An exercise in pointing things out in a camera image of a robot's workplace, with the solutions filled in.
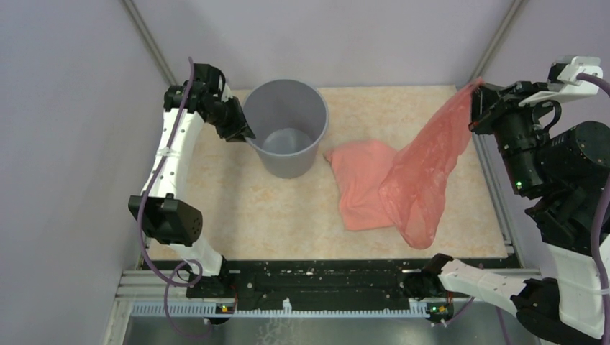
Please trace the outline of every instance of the beige wood surface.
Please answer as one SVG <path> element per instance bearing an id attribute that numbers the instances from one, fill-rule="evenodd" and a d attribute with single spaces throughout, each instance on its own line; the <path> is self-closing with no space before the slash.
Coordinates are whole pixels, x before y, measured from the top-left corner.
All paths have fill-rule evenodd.
<path id="1" fill-rule="evenodd" d="M 330 127 L 307 174 L 269 174 L 247 144 L 220 140 L 204 125 L 188 172 L 185 202 L 204 216 L 203 233 L 227 259 L 385 259 L 506 257 L 478 156 L 471 142 L 447 184 L 447 203 L 434 244 L 412 249 L 395 228 L 352 232 L 343 227 L 339 191 L 322 153 L 359 139 L 401 149 L 455 93 L 454 86 L 322 88 Z M 247 91 L 236 91 L 243 100 Z M 178 259 L 156 241 L 153 259 Z"/>

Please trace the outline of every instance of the red translucent bag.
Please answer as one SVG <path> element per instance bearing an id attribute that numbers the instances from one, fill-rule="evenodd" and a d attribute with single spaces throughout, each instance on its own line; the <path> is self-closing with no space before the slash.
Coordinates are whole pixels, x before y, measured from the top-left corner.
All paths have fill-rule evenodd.
<path id="1" fill-rule="evenodd" d="M 396 154 L 379 186 L 383 209 L 409 246 L 432 245 L 445 210 L 447 178 L 471 138 L 470 95 L 481 78 L 459 90 Z"/>

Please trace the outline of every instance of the white wall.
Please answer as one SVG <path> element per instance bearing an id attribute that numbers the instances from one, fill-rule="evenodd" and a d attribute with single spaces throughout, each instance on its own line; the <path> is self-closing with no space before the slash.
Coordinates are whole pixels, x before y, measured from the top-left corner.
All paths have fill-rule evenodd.
<path id="1" fill-rule="evenodd" d="M 0 344 L 99 344 L 166 86 L 116 0 L 0 18 Z"/>
<path id="2" fill-rule="evenodd" d="M 531 0 L 516 19 L 506 41 L 489 65 L 483 78 L 497 85 L 515 81 L 545 81 L 550 64 L 561 55 L 592 55 L 602 59 L 605 79 L 610 78 L 610 1 L 608 0 Z M 565 103 L 559 124 L 552 135 L 585 120 L 610 125 L 610 99 L 600 91 L 596 97 Z M 492 136 L 486 143 L 493 155 L 493 165 L 501 177 L 500 184 L 509 203 L 525 262 L 540 266 L 554 275 L 555 268 L 548 249 L 542 244 L 540 232 L 524 209 L 534 202 L 513 195 L 506 170 L 497 153 Z"/>
<path id="3" fill-rule="evenodd" d="M 174 73 L 185 55 L 232 88 L 464 84 L 509 0 L 135 0 Z"/>

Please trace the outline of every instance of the gray bin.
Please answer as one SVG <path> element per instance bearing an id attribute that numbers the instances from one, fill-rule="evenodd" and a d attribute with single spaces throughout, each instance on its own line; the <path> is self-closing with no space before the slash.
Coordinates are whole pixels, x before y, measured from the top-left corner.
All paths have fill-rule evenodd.
<path id="1" fill-rule="evenodd" d="M 328 108 L 315 88 L 297 80 L 273 80 L 252 91 L 243 111 L 256 136 L 247 142 L 268 172 L 297 178 L 311 168 L 328 128 Z"/>

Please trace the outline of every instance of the gray floor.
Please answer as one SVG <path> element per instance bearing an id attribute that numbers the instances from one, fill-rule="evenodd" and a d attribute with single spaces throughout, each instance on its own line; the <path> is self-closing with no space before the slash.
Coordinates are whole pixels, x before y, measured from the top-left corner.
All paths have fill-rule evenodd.
<path id="1" fill-rule="evenodd" d="M 513 344 L 538 344 L 519 323 L 504 314 Z M 188 334 L 205 331 L 202 319 L 176 318 L 176 324 Z M 474 303 L 463 318 L 447 328 L 431 328 L 422 319 L 376 318 L 235 318 L 215 326 L 205 340 L 185 339 L 176 334 L 164 318 L 132 318 L 125 345 L 156 344 L 504 344 L 494 307 Z"/>

